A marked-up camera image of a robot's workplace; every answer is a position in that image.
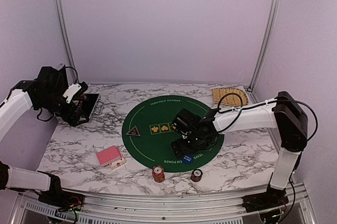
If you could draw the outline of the blue small blind button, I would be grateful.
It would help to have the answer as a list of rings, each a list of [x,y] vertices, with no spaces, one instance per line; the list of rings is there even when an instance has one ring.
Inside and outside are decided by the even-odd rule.
[[[182,157],[182,163],[184,164],[191,164],[194,161],[194,157],[191,155],[184,155]]]

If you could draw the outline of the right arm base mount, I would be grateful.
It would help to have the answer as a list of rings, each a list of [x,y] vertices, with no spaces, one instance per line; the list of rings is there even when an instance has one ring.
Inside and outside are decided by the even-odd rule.
[[[289,203],[286,190],[278,190],[267,186],[265,192],[242,197],[242,207],[246,212],[254,212],[274,208]]]

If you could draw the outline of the orange poker chip stack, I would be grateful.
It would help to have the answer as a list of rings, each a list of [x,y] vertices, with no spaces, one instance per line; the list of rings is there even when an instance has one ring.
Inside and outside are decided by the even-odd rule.
[[[165,180],[164,169],[161,166],[155,166],[152,169],[152,176],[156,182],[163,182]]]

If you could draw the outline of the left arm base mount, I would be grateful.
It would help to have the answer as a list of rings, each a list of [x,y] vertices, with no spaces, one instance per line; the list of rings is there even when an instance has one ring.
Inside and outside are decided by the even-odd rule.
[[[81,208],[84,195],[76,192],[64,191],[58,176],[46,173],[51,179],[47,191],[41,191],[38,200],[40,202],[60,207],[61,209]]]

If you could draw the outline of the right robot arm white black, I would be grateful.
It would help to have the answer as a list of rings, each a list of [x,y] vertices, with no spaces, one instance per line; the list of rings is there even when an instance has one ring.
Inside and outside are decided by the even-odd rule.
[[[240,104],[238,108],[216,107],[198,116],[183,108],[172,121],[181,137],[171,142],[176,158],[211,149],[220,135],[236,131],[275,129],[279,132],[281,146],[269,187],[261,195],[261,203],[272,207],[281,199],[281,190],[295,171],[298,159],[310,140],[308,116],[302,109],[304,103],[294,100],[286,91],[275,98],[253,105]]]

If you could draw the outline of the triangular all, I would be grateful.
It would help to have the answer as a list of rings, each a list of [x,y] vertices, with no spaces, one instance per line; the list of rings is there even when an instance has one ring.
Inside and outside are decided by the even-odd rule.
[[[138,130],[138,128],[136,126],[134,126],[132,129],[130,129],[126,135],[128,136],[136,136],[136,137],[140,137],[140,131]]]

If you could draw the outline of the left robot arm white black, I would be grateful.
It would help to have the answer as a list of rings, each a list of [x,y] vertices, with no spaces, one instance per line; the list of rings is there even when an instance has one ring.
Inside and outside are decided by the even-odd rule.
[[[69,84],[67,66],[57,68],[43,66],[34,80],[21,80],[10,89],[1,103],[1,137],[30,109],[47,110],[52,117],[59,117],[70,126],[89,121],[78,101],[87,91],[86,82],[76,80]],[[17,168],[1,163],[1,189],[23,189],[45,191],[45,196],[54,205],[66,202],[65,191],[52,185],[54,178],[39,171]]]

